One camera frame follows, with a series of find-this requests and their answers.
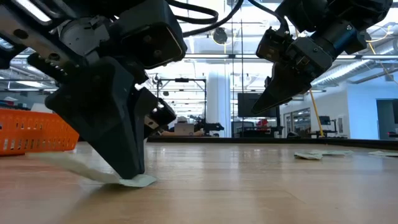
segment yellow pole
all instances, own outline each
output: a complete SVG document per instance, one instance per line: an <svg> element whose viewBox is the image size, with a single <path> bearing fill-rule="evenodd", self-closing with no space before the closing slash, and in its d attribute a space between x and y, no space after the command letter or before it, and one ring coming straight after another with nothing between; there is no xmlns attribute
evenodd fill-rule
<svg viewBox="0 0 398 224"><path fill-rule="evenodd" d="M311 94L313 109L315 110L315 114L316 114L316 116L317 116L318 125L319 125L319 130L320 130L320 132L321 132L321 137L324 137L324 135L323 135L323 130L322 130L322 125L321 125L321 120L319 120L317 104L315 103L315 99L313 98L312 90L310 90L310 94Z"/></svg>

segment orange plastic crate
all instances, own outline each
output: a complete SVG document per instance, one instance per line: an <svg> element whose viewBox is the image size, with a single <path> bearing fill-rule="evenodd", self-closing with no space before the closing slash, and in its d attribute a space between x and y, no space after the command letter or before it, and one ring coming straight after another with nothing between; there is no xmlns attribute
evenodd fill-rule
<svg viewBox="0 0 398 224"><path fill-rule="evenodd" d="M0 156L74 150L78 138L57 114L0 109Z"/></svg>

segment table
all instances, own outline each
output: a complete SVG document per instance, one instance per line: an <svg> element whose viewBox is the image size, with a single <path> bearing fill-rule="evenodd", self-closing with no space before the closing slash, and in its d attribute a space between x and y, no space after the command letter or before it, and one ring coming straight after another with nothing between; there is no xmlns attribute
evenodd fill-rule
<svg viewBox="0 0 398 224"><path fill-rule="evenodd" d="M283 127L268 127L268 126L256 126L256 127L238 127L238 133L240 138L274 138L275 132L282 130Z"/></svg>
<svg viewBox="0 0 398 224"><path fill-rule="evenodd" d="M324 137L328 138L328 134L337 134L337 131L330 131L330 130L323 130L323 135ZM321 136L321 132L320 131L313 131L310 133L310 135L316 135L317 138L319 138Z"/></svg>
<svg viewBox="0 0 398 224"><path fill-rule="evenodd" d="M353 150L294 159L294 152ZM398 159L294 144L148 144L144 189L101 185L40 161L0 157L1 224L294 223L398 220ZM110 171L85 142L76 153Z"/></svg>

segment green paper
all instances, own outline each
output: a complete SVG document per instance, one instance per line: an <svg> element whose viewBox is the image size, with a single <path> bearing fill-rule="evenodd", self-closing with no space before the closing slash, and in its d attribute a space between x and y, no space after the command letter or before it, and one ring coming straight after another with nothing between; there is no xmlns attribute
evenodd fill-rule
<svg viewBox="0 0 398 224"><path fill-rule="evenodd" d="M298 159L310 159L310 160L321 160L322 154L309 154L309 153L299 153L295 152L294 156Z"/></svg>

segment monitor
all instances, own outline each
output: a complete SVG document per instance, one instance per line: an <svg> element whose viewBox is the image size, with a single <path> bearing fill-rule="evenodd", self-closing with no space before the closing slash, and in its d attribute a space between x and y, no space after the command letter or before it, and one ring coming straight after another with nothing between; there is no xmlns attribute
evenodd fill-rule
<svg viewBox="0 0 398 224"><path fill-rule="evenodd" d="M263 111L259 114L251 112L251 108L260 98L261 93L238 93L238 117L240 118L276 118L279 114L279 106Z"/></svg>
<svg viewBox="0 0 398 224"><path fill-rule="evenodd" d="M398 124L398 100L392 101L392 112L394 113L394 122Z"/></svg>
<svg viewBox="0 0 398 224"><path fill-rule="evenodd" d="M319 120L321 125L330 125L330 117L329 116L319 116Z"/></svg>

